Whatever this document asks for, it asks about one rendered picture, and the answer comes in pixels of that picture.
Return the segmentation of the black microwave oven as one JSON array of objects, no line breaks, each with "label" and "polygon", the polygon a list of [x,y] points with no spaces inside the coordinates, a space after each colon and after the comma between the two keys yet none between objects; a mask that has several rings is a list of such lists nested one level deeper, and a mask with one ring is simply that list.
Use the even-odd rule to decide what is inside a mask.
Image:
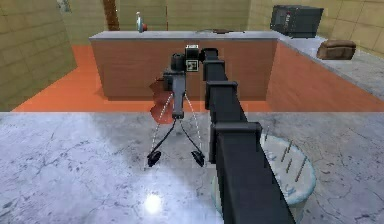
[{"label": "black microwave oven", "polygon": [[270,29],[291,38],[314,38],[324,9],[303,5],[275,5]]}]

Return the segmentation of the dark brown wooden post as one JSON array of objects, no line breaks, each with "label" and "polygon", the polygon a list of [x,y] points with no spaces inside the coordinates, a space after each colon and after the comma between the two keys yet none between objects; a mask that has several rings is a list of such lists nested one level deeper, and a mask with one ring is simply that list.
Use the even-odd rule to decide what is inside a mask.
[{"label": "dark brown wooden post", "polygon": [[119,20],[117,15],[116,0],[102,0],[104,14],[109,31],[119,31]]}]

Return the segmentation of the dark brown flat pan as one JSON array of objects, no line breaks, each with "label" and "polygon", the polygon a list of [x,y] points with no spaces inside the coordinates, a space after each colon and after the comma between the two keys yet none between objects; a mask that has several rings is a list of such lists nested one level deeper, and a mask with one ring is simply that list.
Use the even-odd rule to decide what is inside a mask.
[{"label": "dark brown flat pan", "polygon": [[215,33],[215,34],[227,34],[227,33],[235,33],[235,32],[245,33],[245,31],[234,31],[234,30],[228,30],[228,29],[202,29],[196,32],[197,33],[208,32],[208,33]]}]

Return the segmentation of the brown bread loaf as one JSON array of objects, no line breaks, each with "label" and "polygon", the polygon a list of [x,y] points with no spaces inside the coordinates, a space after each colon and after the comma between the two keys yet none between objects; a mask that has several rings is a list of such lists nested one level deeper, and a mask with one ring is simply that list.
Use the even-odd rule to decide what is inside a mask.
[{"label": "brown bread loaf", "polygon": [[350,40],[326,40],[317,50],[321,60],[351,60],[356,51],[356,44]]}]

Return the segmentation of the pale blue round dish rack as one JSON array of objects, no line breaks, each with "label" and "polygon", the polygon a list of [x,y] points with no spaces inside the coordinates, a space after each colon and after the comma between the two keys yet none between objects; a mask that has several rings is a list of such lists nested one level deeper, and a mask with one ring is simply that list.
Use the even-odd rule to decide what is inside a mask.
[{"label": "pale blue round dish rack", "polygon": [[316,185],[314,168],[293,142],[265,134],[217,138],[211,197],[226,224],[297,224]]}]

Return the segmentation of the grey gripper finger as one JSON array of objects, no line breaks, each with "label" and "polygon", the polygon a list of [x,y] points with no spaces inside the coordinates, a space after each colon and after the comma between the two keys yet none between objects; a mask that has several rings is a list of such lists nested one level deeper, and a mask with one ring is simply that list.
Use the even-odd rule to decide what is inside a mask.
[{"label": "grey gripper finger", "polygon": [[[192,107],[192,104],[189,100],[188,97],[186,97],[186,100],[190,106],[190,109],[192,111],[192,115],[193,115],[193,118],[196,120],[196,115],[195,115],[195,112],[193,110],[193,107]],[[200,136],[200,130],[199,130],[199,125],[198,125],[198,121],[196,120],[195,121],[195,125],[196,125],[196,129],[197,129],[197,135],[198,135],[198,139],[199,139],[199,144],[196,144],[192,138],[190,137],[190,135],[187,133],[187,131],[185,130],[184,126],[183,126],[183,122],[182,121],[179,121],[180,123],[180,126],[181,126],[181,129],[183,131],[183,133],[186,135],[187,139],[190,141],[190,143],[194,146],[194,150],[191,152],[192,154],[192,157],[193,159],[195,160],[195,162],[200,166],[200,167],[203,167],[204,166],[204,163],[205,163],[205,156],[201,150],[201,145],[202,145],[202,140],[201,140],[201,136]]]},{"label": "grey gripper finger", "polygon": [[147,164],[148,164],[149,167],[153,167],[159,161],[159,159],[160,159],[160,157],[162,155],[162,153],[159,151],[159,147],[168,138],[168,136],[170,135],[170,133],[173,131],[173,129],[175,127],[176,120],[173,119],[172,126],[168,130],[168,132],[165,134],[165,136],[158,143],[155,142],[158,130],[159,130],[160,125],[161,125],[161,121],[164,119],[164,114],[166,113],[168,105],[172,101],[172,98],[173,98],[173,94],[170,94],[168,96],[166,102],[164,103],[161,111],[160,111],[160,115],[158,116],[157,126],[155,128],[155,131],[154,131],[154,134],[153,134],[153,137],[152,137],[151,151],[147,155]]}]

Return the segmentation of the wooden counter with grey top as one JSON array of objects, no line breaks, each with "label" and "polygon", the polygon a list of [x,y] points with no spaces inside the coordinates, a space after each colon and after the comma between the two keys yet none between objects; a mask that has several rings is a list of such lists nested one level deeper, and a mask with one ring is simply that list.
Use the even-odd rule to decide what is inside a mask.
[{"label": "wooden counter with grey top", "polygon": [[104,31],[90,43],[109,100],[150,100],[150,85],[171,55],[192,44],[219,50],[241,101],[260,101],[275,112],[384,112],[384,96],[316,58],[319,38],[289,39],[273,31]]}]

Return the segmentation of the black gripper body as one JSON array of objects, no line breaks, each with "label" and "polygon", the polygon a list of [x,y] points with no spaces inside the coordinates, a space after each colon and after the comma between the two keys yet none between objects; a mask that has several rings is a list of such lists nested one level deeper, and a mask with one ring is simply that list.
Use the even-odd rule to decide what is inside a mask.
[{"label": "black gripper body", "polygon": [[171,56],[170,66],[163,71],[165,91],[173,93],[173,111],[174,119],[184,117],[183,99],[186,92],[186,72],[185,56],[181,53],[174,53]]}]

